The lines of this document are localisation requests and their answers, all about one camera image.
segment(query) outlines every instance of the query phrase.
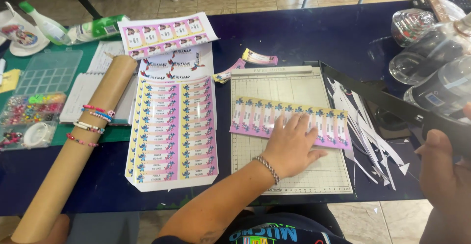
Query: printed mug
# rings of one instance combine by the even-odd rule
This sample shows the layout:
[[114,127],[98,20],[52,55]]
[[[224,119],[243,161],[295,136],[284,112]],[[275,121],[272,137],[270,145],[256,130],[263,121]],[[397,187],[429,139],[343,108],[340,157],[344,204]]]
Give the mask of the printed mug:
[[40,39],[45,39],[40,30],[16,13],[8,2],[8,10],[0,12],[0,36],[3,36],[19,47],[32,49],[38,46]]

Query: dark blue table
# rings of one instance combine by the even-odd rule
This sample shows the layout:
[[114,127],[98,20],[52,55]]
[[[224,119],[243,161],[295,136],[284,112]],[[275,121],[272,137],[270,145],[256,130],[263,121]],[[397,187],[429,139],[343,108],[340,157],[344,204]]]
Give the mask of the dark blue table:
[[[388,73],[389,60],[401,50],[391,38],[392,15],[407,8],[408,2],[400,1],[209,16],[216,34],[221,37],[213,42],[214,70],[227,69],[247,47],[260,54],[277,55],[279,66],[321,60],[353,78],[377,80]],[[220,169],[216,182],[231,173],[229,94],[229,83],[216,85]],[[391,167],[396,191],[390,185],[370,182],[359,168],[354,179],[354,163],[346,160],[352,184],[355,180],[356,194],[262,196],[252,204],[423,199],[415,178],[419,177],[420,160],[411,143],[402,144],[402,140],[396,143],[390,144],[404,162],[410,163],[406,176]],[[60,149],[61,146],[53,146],[0,153],[0,216],[25,212]],[[63,212],[175,209],[208,187],[140,193],[124,177],[127,150],[128,142],[104,143],[95,148]],[[367,156],[359,151],[355,151],[355,155],[366,169],[373,170]]]

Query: cardboard tube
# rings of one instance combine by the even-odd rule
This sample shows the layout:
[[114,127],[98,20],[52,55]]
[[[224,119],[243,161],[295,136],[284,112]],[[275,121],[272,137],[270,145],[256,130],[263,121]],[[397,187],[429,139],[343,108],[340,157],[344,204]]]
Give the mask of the cardboard tube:
[[[103,108],[107,112],[114,110],[136,66],[137,62],[128,55],[115,57],[88,105]],[[105,128],[107,124],[107,121],[91,115],[90,112],[82,113],[80,121],[101,128]],[[97,143],[100,138],[100,134],[79,127],[74,127],[71,134],[76,139],[83,140],[85,144],[81,145],[70,139],[65,142],[11,236],[14,242],[33,243],[49,235],[93,151],[94,147],[88,144]]]

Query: tattoo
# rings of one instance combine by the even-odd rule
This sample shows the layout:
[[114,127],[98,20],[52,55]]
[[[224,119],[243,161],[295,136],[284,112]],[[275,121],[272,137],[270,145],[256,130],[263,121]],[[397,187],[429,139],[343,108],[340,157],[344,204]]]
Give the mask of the tattoo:
[[204,244],[204,243],[211,244],[211,243],[216,242],[226,229],[227,228],[223,228],[216,231],[208,231],[204,233],[204,235],[200,237],[200,244]]

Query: black t-shirt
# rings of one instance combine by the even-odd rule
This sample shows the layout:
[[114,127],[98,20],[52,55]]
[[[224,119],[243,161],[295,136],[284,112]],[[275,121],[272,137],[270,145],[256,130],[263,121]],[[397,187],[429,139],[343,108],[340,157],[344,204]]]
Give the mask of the black t-shirt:
[[[297,214],[255,215],[234,221],[216,243],[231,244],[348,244],[321,224]],[[187,244],[176,236],[162,236],[152,244]]]

